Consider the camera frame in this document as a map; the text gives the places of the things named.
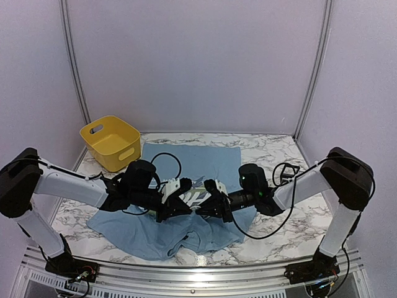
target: yellow basket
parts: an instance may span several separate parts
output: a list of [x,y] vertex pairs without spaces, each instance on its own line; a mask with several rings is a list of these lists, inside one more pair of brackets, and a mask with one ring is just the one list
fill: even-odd
[[108,171],[117,172],[141,156],[140,133],[116,116],[105,116],[80,130],[91,155]]

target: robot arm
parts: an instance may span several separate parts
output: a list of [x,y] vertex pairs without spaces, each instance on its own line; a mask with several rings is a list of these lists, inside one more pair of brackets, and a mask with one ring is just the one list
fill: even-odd
[[[264,170],[254,164],[240,167],[239,175],[242,190],[230,194],[221,182],[205,181],[205,189],[210,195],[194,206],[196,213],[231,222],[233,211],[254,205],[258,212],[276,216],[292,207],[294,185],[294,204],[333,189],[340,204],[326,236],[313,260],[290,265],[286,277],[293,284],[339,272],[335,255],[352,233],[352,227],[357,225],[370,198],[373,173],[368,165],[344,150],[334,148],[321,166],[296,175],[296,183],[292,181],[271,188]],[[157,181],[156,189],[149,188],[152,179]],[[144,160],[130,163],[126,172],[114,179],[93,178],[52,165],[40,159],[36,150],[28,148],[0,173],[0,212],[14,219],[43,248],[50,258],[47,271],[69,276],[69,273],[81,273],[85,266],[97,268],[97,264],[73,258],[66,240],[35,210],[33,193],[65,197],[106,211],[123,210],[133,204],[156,211],[156,220],[161,222],[192,212],[181,199],[181,194],[191,187],[191,180],[182,178],[169,181],[160,191],[156,168]],[[94,274],[91,278],[91,281],[95,280]]]

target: marble surface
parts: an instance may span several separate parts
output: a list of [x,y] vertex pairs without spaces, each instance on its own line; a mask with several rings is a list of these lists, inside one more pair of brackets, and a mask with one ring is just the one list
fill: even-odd
[[[215,147],[240,147],[243,163],[256,163],[265,169],[271,183],[272,170],[280,162],[289,161],[307,168],[292,137],[285,135],[250,135],[232,133],[149,133],[141,136],[141,144],[184,144]],[[108,173],[87,153],[78,172],[86,175]],[[285,260],[311,255],[331,222],[332,215],[318,194],[296,205],[287,224],[278,233],[265,240],[245,238],[223,250],[198,255],[181,248],[177,255],[166,261],[146,261],[124,253],[108,242],[101,234],[87,227],[86,222],[97,212],[91,206],[64,199],[53,222],[53,227],[67,239],[74,255],[120,263],[156,264],[176,266],[216,266],[251,264]],[[276,217],[257,214],[249,233],[267,235],[276,229],[287,216]]]

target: white panel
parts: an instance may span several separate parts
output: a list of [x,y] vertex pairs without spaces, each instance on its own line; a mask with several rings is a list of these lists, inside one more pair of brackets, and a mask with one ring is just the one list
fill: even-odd
[[[377,191],[349,246],[360,250],[377,297],[390,297],[397,289],[396,16],[395,0],[336,1],[300,140],[311,162],[340,146],[373,168]],[[337,205],[335,197],[326,197]]]
[[70,1],[91,116],[152,132],[290,134],[324,2]]
[[[70,168],[84,125],[71,80],[58,1],[0,1],[0,167],[26,147]],[[53,198],[40,196],[47,218]],[[26,236],[0,214],[0,297],[9,297]]]

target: wire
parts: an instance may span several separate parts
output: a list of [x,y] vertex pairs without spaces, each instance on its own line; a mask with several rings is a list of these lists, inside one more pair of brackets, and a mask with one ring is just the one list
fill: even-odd
[[328,297],[331,297],[332,295],[334,295],[334,294],[342,287],[342,285],[345,283],[345,281],[346,281],[346,279],[347,279],[347,276],[349,275],[349,271],[350,271],[350,259],[349,259],[349,255],[347,254],[346,249],[344,248],[344,245],[345,245],[346,240],[347,240],[347,238],[345,239],[345,241],[343,241],[343,244],[342,244],[342,250],[343,250],[343,252],[345,253],[345,256],[346,256],[346,259],[347,259],[347,271],[346,271],[346,275],[345,275],[345,277],[343,278],[342,282],[341,282],[341,283],[338,285],[338,287],[335,289],[335,291],[333,291],[332,293],[330,293],[330,294],[328,295]]
[[[87,280],[87,279],[81,279],[82,281],[85,281],[86,283],[87,283],[87,289],[86,289],[86,291],[85,291],[85,293],[83,294],[83,295],[81,295],[81,296],[78,296],[78,297],[76,297],[76,298],[85,298],[85,297],[87,297],[87,295],[88,295],[88,293],[89,293],[89,288],[90,288],[90,286],[89,286],[89,281]],[[69,293],[69,292],[62,292],[62,293],[60,293],[60,292],[58,292],[58,290],[56,289],[56,288],[54,288],[54,290],[55,290],[55,292],[59,295],[59,296],[61,296],[61,297],[69,297],[69,298],[74,298],[75,296],[74,295],[76,295],[76,294],[71,294],[71,293]]]
[[292,165],[291,165],[290,163],[279,163],[277,166],[275,166],[275,168],[273,169],[273,173],[272,173],[272,181],[273,181],[274,186],[277,186],[277,187],[283,185],[283,183],[278,184],[278,183],[275,182],[275,172],[276,172],[276,170],[279,168],[279,166],[292,166]]
[[[50,258],[47,258],[46,256],[45,256],[45,253],[44,253],[44,251],[43,251],[43,248],[39,245],[38,246],[38,248],[40,249],[40,251],[42,252],[42,256],[43,256],[43,259],[48,263],[48,264],[50,264],[50,266],[52,267],[52,268],[54,268],[54,270],[56,270],[57,272],[59,272],[60,270],[59,270],[59,268],[57,267],[57,266],[55,266],[52,262],[51,262],[51,259]],[[79,273],[78,272],[62,272],[63,274],[75,274],[75,275],[79,275]]]
[[231,219],[233,220],[234,225],[236,226],[236,228],[243,233],[245,236],[251,238],[251,239],[255,239],[255,240],[263,240],[266,238],[269,238],[270,236],[273,236],[274,234],[276,234],[288,221],[288,219],[291,217],[292,211],[293,211],[293,207],[294,207],[294,203],[295,203],[295,191],[297,189],[297,177],[295,176],[293,179],[293,191],[292,191],[292,202],[291,202],[291,209],[290,209],[290,213],[288,213],[287,217],[285,218],[285,220],[283,221],[283,223],[276,228],[272,233],[263,236],[263,237],[255,237],[255,236],[251,236],[250,234],[244,232],[244,230],[242,228],[240,228],[240,226],[237,224],[236,219],[234,218],[233,213],[231,213]]
[[308,168],[306,171],[300,173],[297,175],[297,178],[299,178],[300,176],[306,174],[307,172],[311,171],[314,168],[317,168],[319,165],[325,163],[328,160],[350,160],[353,161],[356,165],[358,166],[362,166],[362,168],[367,172],[367,174],[370,176],[371,180],[372,180],[372,192],[369,196],[369,200],[373,197],[374,193],[375,193],[375,189],[376,189],[376,183],[375,183],[375,178],[373,177],[373,173],[371,173],[371,171],[361,162],[355,160],[354,158],[351,157],[346,157],[346,156],[329,156],[329,157],[325,157],[323,160],[319,161],[318,163],[316,163],[315,165],[311,166],[310,168]]
[[[3,172],[5,172],[10,165],[13,165],[14,163],[18,163],[20,161],[32,161],[32,163],[40,163],[43,166],[48,166],[51,169],[55,169],[55,170],[57,170],[59,172],[66,173],[66,174],[72,175],[72,176],[77,177],[77,178],[81,178],[81,179],[85,179],[86,178],[85,176],[80,175],[80,174],[78,174],[76,172],[68,171],[67,169],[59,168],[59,167],[54,166],[54,165],[49,165],[48,163],[46,163],[46,162],[44,162],[42,160],[39,160],[39,159],[35,159],[35,158],[18,158],[17,160],[12,160],[8,164],[3,166],[2,169],[0,169],[0,175],[3,174]],[[102,172],[100,172],[97,175],[93,175],[93,176],[88,177],[88,180],[97,179],[100,176],[103,176]]]
[[130,214],[130,215],[144,215],[144,214],[149,212],[149,209],[146,210],[146,211],[143,211],[142,213],[132,213],[132,212],[128,212],[128,211],[125,211],[125,210],[122,210],[122,212],[125,213],[125,214]]
[[[353,161],[355,164],[361,166],[361,167],[368,173],[368,175],[370,176],[370,178],[371,178],[371,180],[372,180],[372,192],[371,192],[371,195],[370,195],[369,198],[368,198],[368,199],[370,200],[370,199],[373,197],[373,195],[374,195],[374,193],[375,193],[375,189],[376,189],[375,178],[373,177],[373,173],[371,173],[371,171],[370,171],[366,166],[364,166],[363,163],[361,163],[361,162],[355,160],[354,158],[346,157],[346,156],[329,156],[329,157],[326,157],[326,158],[324,158],[323,160],[319,161],[319,162],[316,163],[315,165],[311,166],[311,167],[308,168],[306,171],[304,171],[304,172],[302,172],[302,173],[300,173],[300,174],[295,173],[295,176],[294,176],[294,179],[293,179],[292,203],[291,203],[290,212],[288,213],[288,215],[287,215],[287,217],[285,218],[285,220],[283,221],[283,223],[282,223],[278,228],[276,228],[272,233],[270,233],[270,234],[268,234],[268,235],[266,235],[266,236],[263,236],[263,237],[251,236],[251,235],[247,234],[246,232],[244,232],[244,230],[237,224],[236,219],[235,219],[234,216],[233,216],[233,213],[231,213],[231,218],[232,218],[232,220],[233,220],[234,225],[235,225],[236,228],[237,228],[241,233],[243,233],[245,236],[247,236],[247,237],[249,237],[249,238],[251,238],[251,239],[255,239],[255,240],[263,240],[263,239],[269,238],[270,236],[274,235],[275,233],[277,233],[277,232],[287,223],[288,219],[289,219],[290,216],[292,215],[292,211],[293,211],[293,207],[294,207],[294,203],[295,203],[295,192],[296,192],[296,188],[297,188],[297,179],[298,179],[300,176],[303,176],[303,175],[306,174],[307,172],[311,171],[312,169],[314,169],[314,168],[318,167],[319,165],[325,163],[326,161],[328,161],[328,160],[337,160],[337,159],[344,159],[344,160]],[[277,169],[279,166],[282,166],[282,165],[290,165],[290,164],[289,164],[289,163],[279,163],[279,164],[274,168],[273,173],[272,173],[272,180],[273,180],[273,183],[274,183],[274,185],[276,186],[276,188],[288,184],[288,183],[285,183],[285,184],[277,184],[277,183],[275,182],[275,178],[274,178],[274,176],[275,176],[275,171],[276,171],[276,169]]]
[[3,166],[2,169],[0,169],[0,175],[3,174],[3,172],[5,172],[10,165],[13,165],[14,163],[18,163],[20,161],[33,161],[35,163],[40,163],[41,165],[48,166],[48,164],[45,163],[44,161],[36,160],[35,158],[18,158],[17,160],[10,161],[8,164]]
[[179,178],[179,176],[180,176],[181,173],[182,173],[182,164],[181,164],[181,162],[179,161],[178,157],[176,157],[176,156],[173,155],[172,153],[168,153],[168,152],[161,152],[161,153],[158,153],[158,154],[156,154],[156,155],[151,159],[150,163],[153,164],[154,160],[155,160],[157,157],[161,156],[161,155],[168,155],[168,156],[173,157],[173,158],[176,160],[176,162],[178,163],[178,166],[179,166],[179,171],[178,171],[178,174],[176,175],[175,179]]

